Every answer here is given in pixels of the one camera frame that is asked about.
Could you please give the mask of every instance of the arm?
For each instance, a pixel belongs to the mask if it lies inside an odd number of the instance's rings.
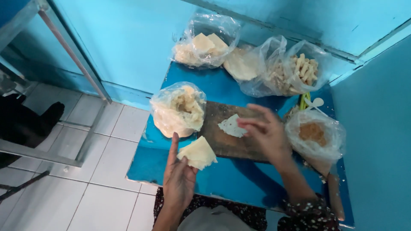
[[[186,157],[177,162],[177,149],[178,135],[174,133],[164,171],[164,206],[154,224],[153,231],[177,230],[182,213],[193,199],[198,169],[188,166]]]
[[[314,193],[298,170],[282,123],[268,108],[255,104],[248,107],[262,112],[268,122],[239,118],[238,126],[248,131],[244,135],[254,137],[260,144],[265,156],[280,173],[290,200],[285,208],[289,217],[278,221],[277,230],[338,230],[337,218],[324,198]]]
[[[174,231],[180,223],[182,212],[176,213],[171,207],[164,204],[154,224],[153,231]]]
[[[238,126],[248,131],[244,134],[245,136],[252,136],[257,140],[264,155],[280,173],[290,202],[298,203],[317,199],[291,157],[292,149],[285,135],[283,124],[266,107],[255,104],[249,104],[248,107],[263,113],[268,122],[255,118],[239,118],[237,119]]]

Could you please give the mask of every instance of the blue table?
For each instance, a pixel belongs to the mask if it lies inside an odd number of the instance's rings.
[[[298,96],[249,97],[240,91],[236,81],[223,68],[199,71],[172,62],[162,88],[180,81],[188,81],[197,85],[205,92],[207,100],[236,106],[255,103],[271,108],[280,117],[298,101]],[[316,97],[324,100],[324,105],[320,109],[335,119],[330,86],[326,85],[320,90],[312,92],[311,98]],[[190,144],[196,139],[196,136],[197,134],[193,134],[190,137],[180,139],[179,147]],[[162,185],[170,145],[171,139],[161,134],[154,126],[153,119],[150,116],[145,134],[140,140],[127,173],[128,179]],[[315,192],[327,197],[328,187],[321,182],[319,174],[304,167],[301,161],[298,161],[299,159],[297,158],[297,162],[300,171],[307,179],[308,184]],[[206,167],[197,174],[196,193],[266,209],[277,208],[286,196],[281,177],[271,164],[255,163],[247,159],[217,157],[217,160],[218,163]],[[337,169],[340,176],[341,199],[346,216],[346,220],[341,224],[354,227],[343,159],[337,162]]]

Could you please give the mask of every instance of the right hand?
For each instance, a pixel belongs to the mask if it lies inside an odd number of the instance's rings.
[[[251,136],[257,140],[264,155],[280,171],[293,162],[292,149],[283,124],[269,108],[257,104],[247,104],[247,107],[261,112],[268,122],[256,118],[238,118],[238,126],[247,130],[244,136]]]

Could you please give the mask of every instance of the left hand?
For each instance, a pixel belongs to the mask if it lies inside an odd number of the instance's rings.
[[[164,207],[182,213],[193,199],[198,169],[188,166],[186,157],[176,162],[177,150],[178,134],[174,133],[164,171]]]

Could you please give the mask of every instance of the patterned sleeve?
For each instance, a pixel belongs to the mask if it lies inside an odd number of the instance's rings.
[[[318,200],[286,205],[286,214],[278,221],[278,231],[337,231],[338,220],[327,207],[324,198],[317,194]]]

